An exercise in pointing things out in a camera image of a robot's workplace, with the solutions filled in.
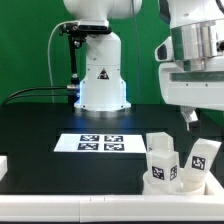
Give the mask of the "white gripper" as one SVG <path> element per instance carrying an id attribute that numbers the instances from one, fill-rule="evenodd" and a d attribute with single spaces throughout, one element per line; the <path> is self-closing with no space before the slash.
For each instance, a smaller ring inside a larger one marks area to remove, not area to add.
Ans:
<path id="1" fill-rule="evenodd" d="M 196 72 L 184 72 L 175 62 L 162 63 L 159 82 L 164 101 L 181 106 L 188 131 L 200 124 L 196 108 L 224 111 L 224 59 L 210 59 L 205 71 Z"/>

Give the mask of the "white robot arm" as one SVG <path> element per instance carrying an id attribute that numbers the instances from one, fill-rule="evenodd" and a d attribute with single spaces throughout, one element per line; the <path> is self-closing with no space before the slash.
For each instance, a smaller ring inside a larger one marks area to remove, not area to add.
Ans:
<path id="1" fill-rule="evenodd" d="M 63 0 L 75 20 L 66 26 L 72 45 L 87 44 L 86 75 L 74 104 L 90 116 L 127 111 L 120 75 L 121 41 L 109 21 L 136 15 L 143 0 Z M 197 108 L 224 111 L 224 0 L 158 0 L 170 35 L 155 49 L 162 98 L 178 105 L 187 124 Z"/>

